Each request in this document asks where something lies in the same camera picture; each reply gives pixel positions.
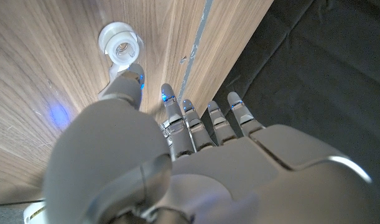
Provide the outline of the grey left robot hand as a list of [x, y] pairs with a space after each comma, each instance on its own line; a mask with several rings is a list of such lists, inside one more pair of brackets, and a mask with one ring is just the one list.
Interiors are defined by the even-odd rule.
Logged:
[[47, 222], [380, 223], [380, 195], [359, 165], [297, 129], [263, 126], [236, 93], [228, 101], [243, 136], [212, 103], [213, 142], [168, 84], [167, 133], [139, 111], [140, 65], [113, 65], [109, 75], [54, 146]]

